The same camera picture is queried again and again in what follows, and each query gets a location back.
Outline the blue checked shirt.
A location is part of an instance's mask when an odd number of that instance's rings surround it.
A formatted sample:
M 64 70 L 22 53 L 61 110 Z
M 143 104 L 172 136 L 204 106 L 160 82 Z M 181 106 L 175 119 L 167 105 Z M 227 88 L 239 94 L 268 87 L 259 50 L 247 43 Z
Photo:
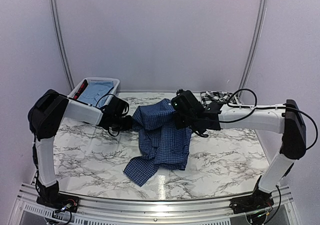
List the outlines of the blue checked shirt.
M 171 101 L 165 98 L 155 104 L 138 106 L 132 116 L 132 129 L 138 132 L 141 155 L 132 158 L 123 173 L 140 187 L 160 168 L 186 169 L 192 131 L 176 128 L 174 112 Z

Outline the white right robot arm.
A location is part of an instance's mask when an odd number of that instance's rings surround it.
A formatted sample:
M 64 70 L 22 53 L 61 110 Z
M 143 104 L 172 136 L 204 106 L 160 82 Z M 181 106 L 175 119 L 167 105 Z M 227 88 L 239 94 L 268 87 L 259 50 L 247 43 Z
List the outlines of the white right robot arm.
M 252 209 L 260 208 L 267 201 L 277 183 L 306 154 L 306 124 L 292 99 L 275 105 L 211 102 L 207 107 L 196 98 L 176 97 L 171 102 L 177 129 L 190 127 L 199 135 L 224 129 L 263 130 L 282 135 L 280 148 L 247 199 Z

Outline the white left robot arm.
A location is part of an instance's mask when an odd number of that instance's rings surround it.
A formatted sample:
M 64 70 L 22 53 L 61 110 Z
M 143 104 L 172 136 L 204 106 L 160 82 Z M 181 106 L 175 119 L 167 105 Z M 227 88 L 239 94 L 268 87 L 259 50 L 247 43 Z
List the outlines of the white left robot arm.
M 95 125 L 111 136 L 132 128 L 129 104 L 112 96 L 108 104 L 96 107 L 49 89 L 28 113 L 29 129 L 34 136 L 33 161 L 37 168 L 36 186 L 39 196 L 53 208 L 63 204 L 54 168 L 55 136 L 64 118 Z

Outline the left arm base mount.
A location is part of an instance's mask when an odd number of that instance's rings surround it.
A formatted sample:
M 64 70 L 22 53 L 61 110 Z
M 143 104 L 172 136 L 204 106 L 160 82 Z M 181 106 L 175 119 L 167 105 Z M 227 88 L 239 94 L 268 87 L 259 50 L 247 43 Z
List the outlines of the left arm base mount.
M 69 210 L 72 213 L 76 213 L 78 211 L 79 201 L 80 201 L 79 197 L 66 195 L 66 194 L 60 194 L 57 200 L 53 202 L 46 201 L 44 198 L 39 196 L 36 199 L 37 204 L 40 204 L 49 208 L 53 208 L 56 210 L 61 210 L 67 204 L 71 204 L 71 207 L 69 208 Z

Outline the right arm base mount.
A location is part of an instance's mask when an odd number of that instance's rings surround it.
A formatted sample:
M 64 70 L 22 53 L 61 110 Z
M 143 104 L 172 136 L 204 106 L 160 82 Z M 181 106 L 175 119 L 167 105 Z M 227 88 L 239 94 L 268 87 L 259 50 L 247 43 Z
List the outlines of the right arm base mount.
M 265 208 L 271 208 L 274 205 L 273 199 L 266 199 L 257 196 L 241 196 L 232 198 L 229 207 L 234 214 L 247 213 Z

